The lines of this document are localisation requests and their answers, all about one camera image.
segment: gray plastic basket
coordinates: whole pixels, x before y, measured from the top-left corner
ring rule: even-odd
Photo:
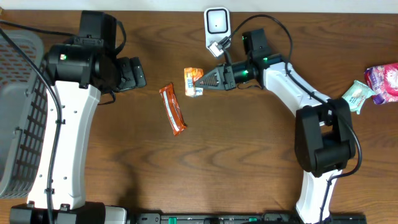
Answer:
[[[24,30],[6,34],[40,65],[44,47],[37,35]],[[0,38],[0,198],[21,198],[30,192],[39,168],[46,117],[43,83]]]

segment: brown wood surface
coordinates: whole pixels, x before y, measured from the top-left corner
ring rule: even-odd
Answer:
[[[183,69],[220,63],[205,48],[201,12],[109,12],[123,22],[120,56],[139,56],[147,86],[97,108],[85,170],[87,201],[164,213],[262,213],[291,210],[300,195],[294,116],[271,92],[205,91],[184,95]],[[254,13],[231,13],[236,27]],[[398,15],[272,13],[294,39],[296,71],[322,93],[341,96],[373,65],[398,62]],[[1,19],[47,30],[78,32],[78,11],[4,11]],[[286,54],[289,43],[271,21],[257,19],[239,34],[265,27]],[[46,49],[64,38],[40,35]],[[230,50],[245,59],[239,35]],[[159,89],[172,82],[188,128],[173,136]],[[368,223],[398,222],[398,104],[365,102],[353,125],[363,165],[337,182],[330,210],[360,212]],[[349,162],[351,170],[356,159]],[[0,201],[0,222],[24,200]]]

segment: mint green packet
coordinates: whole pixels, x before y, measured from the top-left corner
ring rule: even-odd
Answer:
[[[375,94],[376,93],[370,89],[370,87],[355,80],[354,85],[344,93],[343,99],[348,102],[351,112],[355,111],[356,114],[359,114],[365,100]]]

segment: snack wrapper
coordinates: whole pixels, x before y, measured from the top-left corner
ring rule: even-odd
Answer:
[[[161,88],[159,93],[162,96],[163,103],[166,107],[166,113],[169,117],[170,124],[172,125],[174,136],[176,136],[186,128],[186,125],[182,119],[180,107],[178,106],[177,99],[174,95],[173,83]]]
[[[346,93],[343,95],[343,99],[345,99],[349,104],[349,110],[351,112],[356,112],[360,114],[363,103],[369,97],[375,95],[372,89],[367,85],[361,83],[360,81],[355,80],[354,85],[348,89]]]
[[[190,97],[202,96],[203,88],[195,88],[195,82],[203,76],[200,68],[184,68],[185,95]]]
[[[376,93],[375,104],[398,101],[398,63],[371,67],[364,74],[366,83]]]

